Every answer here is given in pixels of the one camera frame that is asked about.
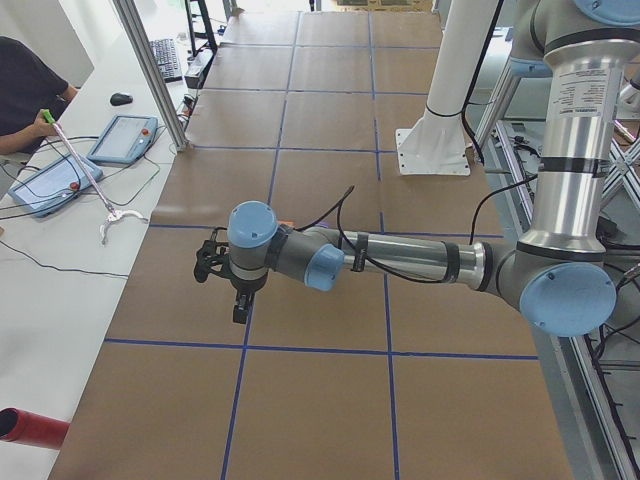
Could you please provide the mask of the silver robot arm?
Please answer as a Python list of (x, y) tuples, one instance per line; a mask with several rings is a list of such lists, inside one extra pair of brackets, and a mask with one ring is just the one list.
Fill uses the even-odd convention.
[(230, 214), (226, 271), (233, 319), (245, 323), (270, 272), (321, 291), (340, 271), (375, 267), (418, 283), (463, 283), (502, 298), (559, 337), (603, 325), (617, 301), (596, 225), (625, 66), (639, 52), (635, 1), (529, 1), (516, 57), (552, 73), (530, 228), (514, 246), (458, 245), (341, 229), (295, 230), (258, 201)]

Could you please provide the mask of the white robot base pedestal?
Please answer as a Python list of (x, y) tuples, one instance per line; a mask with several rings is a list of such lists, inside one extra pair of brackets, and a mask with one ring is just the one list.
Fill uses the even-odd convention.
[(463, 110), (501, 5), (499, 0), (451, 2), (424, 114), (412, 128), (396, 131), (401, 174), (470, 174)]

